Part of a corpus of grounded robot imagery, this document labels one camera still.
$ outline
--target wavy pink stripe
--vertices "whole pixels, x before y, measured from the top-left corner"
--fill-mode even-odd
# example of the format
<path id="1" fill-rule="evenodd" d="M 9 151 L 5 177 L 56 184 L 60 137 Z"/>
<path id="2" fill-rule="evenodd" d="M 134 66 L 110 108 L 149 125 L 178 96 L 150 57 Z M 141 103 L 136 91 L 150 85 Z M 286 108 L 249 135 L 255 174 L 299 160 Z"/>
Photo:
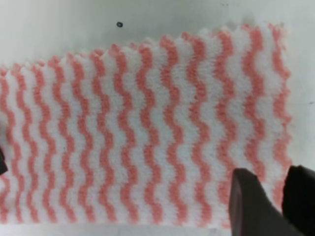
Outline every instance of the wavy pink stripe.
<path id="1" fill-rule="evenodd" d="M 58 129 L 60 134 L 66 140 L 66 152 L 62 156 L 62 171 L 65 173 L 65 186 L 60 191 L 59 203 L 65 209 L 65 212 L 70 222 L 76 222 L 76 215 L 68 203 L 68 191 L 74 186 L 74 172 L 70 167 L 71 155 L 74 153 L 74 138 L 69 134 L 67 127 L 68 121 L 71 118 L 70 105 L 63 99 L 61 95 L 62 85 L 65 83 L 63 68 L 59 65 L 59 60 L 53 58 L 49 62 L 49 66 L 54 69 L 56 74 L 56 83 L 53 84 L 53 96 L 59 103 L 62 109 L 62 117 L 58 121 Z"/>
<path id="2" fill-rule="evenodd" d="M 201 221 L 199 226 L 205 227 L 212 219 L 212 209 L 207 201 L 205 187 L 211 181 L 210 166 L 204 161 L 203 147 L 210 141 L 210 128 L 201 120 L 201 106 L 208 101 L 205 83 L 198 78 L 199 65 L 206 59 L 206 45 L 199 37 L 183 33 L 182 38 L 192 45 L 194 55 L 186 73 L 190 83 L 195 87 L 195 102 L 191 105 L 189 118 L 199 129 L 199 139 L 193 144 L 192 159 L 199 167 L 200 180 L 196 182 L 195 199 L 201 205 Z"/>
<path id="3" fill-rule="evenodd" d="M 4 112 L 7 116 L 8 119 L 8 130 L 6 132 L 6 138 L 8 141 L 8 145 L 13 146 L 14 147 L 14 143 L 15 141 L 13 140 L 13 135 L 12 135 L 12 125 L 15 123 L 13 123 L 14 120 L 12 120 L 12 115 L 14 116 L 14 114 L 9 110 L 8 108 L 8 104 L 7 104 L 7 97 L 9 95 L 9 86 L 6 82 L 6 78 L 5 77 L 0 77 L 0 85 L 1 85 L 1 93 L 0 93 L 0 104 L 1 104 L 1 111 Z M 0 191 L 0 220 L 1 223 L 5 224 L 8 221 L 8 213 L 9 213 L 9 209 L 7 208 L 7 206 L 5 205 L 6 203 L 6 199 L 7 196 L 11 190 L 11 184 L 9 179 L 6 176 L 1 176 L 1 179 L 4 182 L 4 189 Z"/>
<path id="4" fill-rule="evenodd" d="M 5 80 L 3 81 L 3 87 L 8 86 Z M 20 101 L 23 100 L 23 95 L 20 92 L 16 92 L 16 100 L 18 103 L 18 106 L 21 107 Z M 22 159 L 22 153 L 21 153 L 21 145 L 18 141 L 14 139 L 13 135 L 13 129 L 15 128 L 16 125 L 16 120 L 15 120 L 15 114 L 8 108 L 7 103 L 2 104 L 3 110 L 7 113 L 8 116 L 8 127 L 10 129 L 8 133 L 8 141 L 9 143 L 13 144 L 13 149 L 14 149 L 14 158 L 12 159 L 12 173 L 13 175 L 17 178 L 18 180 L 18 190 L 16 192 L 15 196 L 15 209 L 16 209 L 16 217 L 19 223 L 23 223 L 22 219 L 22 213 L 21 213 L 21 207 L 20 207 L 20 199 L 21 199 L 21 194 L 25 190 L 25 180 L 24 176 L 20 174 L 19 171 L 19 162 Z"/>
<path id="5" fill-rule="evenodd" d="M 276 117 L 282 120 L 283 132 L 284 132 L 283 137 L 279 138 L 276 141 L 273 148 L 274 157 L 276 161 L 278 161 L 283 167 L 282 178 L 276 183 L 274 193 L 273 193 L 275 203 L 278 206 L 281 206 L 282 196 L 283 196 L 282 189 L 284 186 L 283 179 L 285 179 L 286 172 L 289 166 L 292 164 L 292 161 L 290 160 L 290 158 L 288 157 L 286 153 L 287 145 L 291 140 L 291 136 L 289 135 L 288 130 L 287 130 L 287 126 L 291 121 L 291 116 L 287 114 L 285 110 L 285 103 L 286 103 L 287 97 L 290 94 L 290 91 L 286 86 L 286 82 L 290 77 L 290 72 L 284 66 L 284 63 L 281 58 L 282 31 L 280 28 L 274 27 L 272 25 L 270 25 L 269 28 L 272 31 L 272 35 L 276 43 L 276 49 L 273 52 L 273 56 L 272 56 L 274 70 L 281 76 L 283 80 L 281 93 L 279 94 L 278 97 L 274 99 L 274 104 L 273 104 L 274 114 Z"/>
<path id="6" fill-rule="evenodd" d="M 22 127 L 22 135 L 25 142 L 27 142 L 31 149 L 31 154 L 28 159 L 28 170 L 31 175 L 31 189 L 27 193 L 27 206 L 31 212 L 31 218 L 33 222 L 38 223 L 38 212 L 33 204 L 33 194 L 38 188 L 38 175 L 34 170 L 35 159 L 38 157 L 37 143 L 31 138 L 30 135 L 30 125 L 32 124 L 32 111 L 24 102 L 24 92 L 26 91 L 26 83 L 24 76 L 20 73 L 14 73 L 14 76 L 19 85 L 19 91 L 17 95 L 17 104 L 19 108 L 23 111 L 25 117 L 25 123 Z"/>
<path id="7" fill-rule="evenodd" d="M 56 222 L 57 221 L 56 213 L 50 204 L 50 195 L 52 189 L 55 188 L 56 178 L 55 171 L 53 170 L 51 165 L 53 155 L 56 154 L 56 142 L 47 131 L 48 122 L 51 120 L 51 111 L 49 106 L 44 102 L 44 99 L 42 97 L 42 89 L 45 87 L 45 78 L 43 76 L 43 72 L 41 71 L 40 68 L 37 68 L 36 66 L 34 66 L 31 70 L 35 75 L 37 84 L 33 92 L 34 100 L 36 104 L 41 108 L 42 113 L 42 120 L 39 123 L 39 133 L 48 145 L 48 151 L 44 157 L 44 171 L 48 176 L 48 186 L 43 194 L 43 205 L 48 213 L 49 219 L 52 222 Z"/>
<path id="8" fill-rule="evenodd" d="M 6 224 L 8 223 L 7 216 L 9 213 L 9 209 L 6 207 L 5 201 L 11 190 L 11 184 L 10 180 L 7 177 L 1 176 L 0 178 L 4 183 L 4 189 L 0 191 L 0 223 Z"/>
<path id="9" fill-rule="evenodd" d="M 176 107 L 180 103 L 180 91 L 172 82 L 172 69 L 178 63 L 177 48 L 173 40 L 164 36 L 160 41 L 160 46 L 164 48 L 168 55 L 167 64 L 161 71 L 161 80 L 163 85 L 169 90 L 170 104 L 164 110 L 164 119 L 166 124 L 172 129 L 174 142 L 167 148 L 167 160 L 175 169 L 175 180 L 170 183 L 169 197 L 171 202 L 177 208 L 177 222 L 182 225 L 187 221 L 188 206 L 181 198 L 181 186 L 186 181 L 185 167 L 177 156 L 178 146 L 184 141 L 183 130 L 174 118 Z"/>
<path id="10" fill-rule="evenodd" d="M 100 98 L 101 101 L 101 112 L 97 115 L 97 128 L 103 134 L 105 148 L 100 153 L 100 166 L 106 173 L 105 183 L 101 186 L 98 199 L 99 202 L 105 207 L 108 215 L 108 219 L 111 222 L 117 221 L 116 211 L 114 206 L 108 200 L 108 191 L 115 183 L 115 170 L 109 161 L 109 152 L 114 147 L 114 136 L 113 133 L 106 127 L 106 115 L 110 113 L 110 100 L 107 94 L 102 92 L 102 83 L 105 83 L 104 76 L 106 74 L 105 66 L 103 61 L 97 54 L 91 54 L 91 60 L 97 71 L 97 75 L 93 79 L 93 90 L 94 93 Z"/>
<path id="11" fill-rule="evenodd" d="M 228 114 L 229 103 L 231 99 L 235 97 L 234 83 L 226 71 L 227 60 L 229 56 L 233 55 L 233 44 L 230 35 L 226 32 L 219 32 L 218 38 L 221 41 L 222 52 L 216 58 L 214 74 L 215 78 L 222 84 L 223 98 L 220 99 L 216 106 L 216 111 L 218 120 L 224 126 L 225 137 L 221 139 L 217 146 L 217 157 L 226 168 L 225 178 L 219 183 L 218 194 L 220 201 L 227 205 L 229 202 L 230 181 L 235 168 L 233 158 L 229 151 L 232 143 L 237 138 L 236 124 L 233 118 Z"/>
<path id="12" fill-rule="evenodd" d="M 118 125 L 126 133 L 126 145 L 122 148 L 121 158 L 122 163 L 127 169 L 128 182 L 121 189 L 121 201 L 126 206 L 129 212 L 129 217 L 132 223 L 139 221 L 139 212 L 137 205 L 131 199 L 131 190 L 138 182 L 138 170 L 131 162 L 130 153 L 136 146 L 134 131 L 128 123 L 128 113 L 132 110 L 132 97 L 128 91 L 124 89 L 123 75 L 127 73 L 126 56 L 120 49 L 114 45 L 111 54 L 116 59 L 118 72 L 114 75 L 114 89 L 119 93 L 124 100 L 124 109 L 118 115 Z"/>
<path id="13" fill-rule="evenodd" d="M 254 172 L 258 175 L 261 181 L 266 178 L 266 170 L 264 163 L 258 159 L 258 148 L 260 142 L 265 138 L 265 121 L 259 118 L 256 112 L 257 102 L 259 97 L 264 95 L 264 80 L 257 72 L 255 61 L 257 54 L 263 50 L 263 38 L 259 28 L 250 29 L 243 27 L 246 30 L 252 41 L 252 49 L 243 59 L 243 71 L 247 75 L 252 84 L 252 93 L 246 98 L 244 103 L 245 117 L 252 121 L 254 128 L 254 137 L 252 137 L 246 145 L 245 155 L 252 163 Z"/>
<path id="14" fill-rule="evenodd" d="M 80 155 L 80 166 L 85 173 L 85 184 L 80 186 L 79 189 L 79 204 L 85 209 L 85 214 L 88 221 L 95 221 L 95 213 L 93 207 L 87 203 L 89 188 L 94 184 L 94 174 L 93 170 L 89 166 L 89 158 L 91 157 L 91 151 L 94 147 L 93 137 L 87 128 L 87 117 L 90 115 L 90 107 L 88 99 L 83 95 L 81 90 L 81 82 L 85 79 L 84 70 L 81 62 L 73 59 L 71 60 L 71 65 L 74 70 L 75 80 L 72 84 L 73 95 L 80 102 L 82 114 L 78 118 L 78 128 L 80 133 L 85 139 L 85 148 Z"/>
<path id="15" fill-rule="evenodd" d="M 152 172 L 151 180 L 148 181 L 144 199 L 152 209 L 153 222 L 159 224 L 163 219 L 163 209 L 158 201 L 155 200 L 156 185 L 161 182 L 161 168 L 155 161 L 154 149 L 159 145 L 158 131 L 151 121 L 151 110 L 156 105 L 154 92 L 147 87 L 146 75 L 153 67 L 153 56 L 151 49 L 148 47 L 140 47 L 139 53 L 142 57 L 142 67 L 136 75 L 136 81 L 139 89 L 145 95 L 146 106 L 141 111 L 140 119 L 143 127 L 145 127 L 149 134 L 149 143 L 144 147 L 144 158 L 146 164 L 150 167 Z"/>

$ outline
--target fabric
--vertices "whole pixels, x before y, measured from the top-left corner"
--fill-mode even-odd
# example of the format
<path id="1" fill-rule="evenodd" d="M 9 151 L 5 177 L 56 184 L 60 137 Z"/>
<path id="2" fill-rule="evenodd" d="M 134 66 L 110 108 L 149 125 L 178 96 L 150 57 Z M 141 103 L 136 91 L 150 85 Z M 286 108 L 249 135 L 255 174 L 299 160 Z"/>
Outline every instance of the fabric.
<path id="1" fill-rule="evenodd" d="M 283 33 L 203 30 L 3 69 L 0 222 L 229 227 L 236 167 L 279 206 Z"/>

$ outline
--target striped cloth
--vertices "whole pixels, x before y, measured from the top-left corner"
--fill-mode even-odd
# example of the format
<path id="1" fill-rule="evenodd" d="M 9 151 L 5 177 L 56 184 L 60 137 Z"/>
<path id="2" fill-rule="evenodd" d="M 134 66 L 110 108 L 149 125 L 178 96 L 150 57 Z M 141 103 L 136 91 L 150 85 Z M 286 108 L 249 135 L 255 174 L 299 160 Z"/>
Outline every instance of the striped cloth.
<path id="1" fill-rule="evenodd" d="M 0 222 L 229 227 L 231 174 L 280 204 L 284 30 L 207 30 L 3 68 Z"/>

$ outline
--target white table surface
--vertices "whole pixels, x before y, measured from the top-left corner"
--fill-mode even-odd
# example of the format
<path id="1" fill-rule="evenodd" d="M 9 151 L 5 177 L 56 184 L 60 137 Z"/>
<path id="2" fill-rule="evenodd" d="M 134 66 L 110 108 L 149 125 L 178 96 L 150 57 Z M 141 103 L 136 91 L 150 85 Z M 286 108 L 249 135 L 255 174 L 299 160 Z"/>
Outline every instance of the white table surface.
<path id="1" fill-rule="evenodd" d="M 0 0 L 0 64 L 47 59 L 67 51 L 140 42 L 163 34 L 245 21 L 283 22 L 289 29 L 293 115 L 289 154 L 315 169 L 314 0 Z M 123 28 L 116 23 L 123 22 Z M 2 236 L 210 235 L 205 229 L 115 225 L 0 226 Z"/>

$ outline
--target black speck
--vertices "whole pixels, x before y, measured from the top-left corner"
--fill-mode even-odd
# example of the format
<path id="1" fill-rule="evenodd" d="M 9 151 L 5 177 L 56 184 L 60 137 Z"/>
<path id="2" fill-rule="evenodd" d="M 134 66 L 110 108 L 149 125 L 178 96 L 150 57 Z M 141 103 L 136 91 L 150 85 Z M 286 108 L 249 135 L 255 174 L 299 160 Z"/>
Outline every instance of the black speck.
<path id="1" fill-rule="evenodd" d="M 124 25 L 123 25 L 123 23 L 122 23 L 122 22 L 120 22 L 120 21 L 118 21 L 116 25 L 117 25 L 117 27 L 119 27 L 119 28 L 121 28 L 121 27 L 123 27 L 123 26 L 124 26 Z"/>

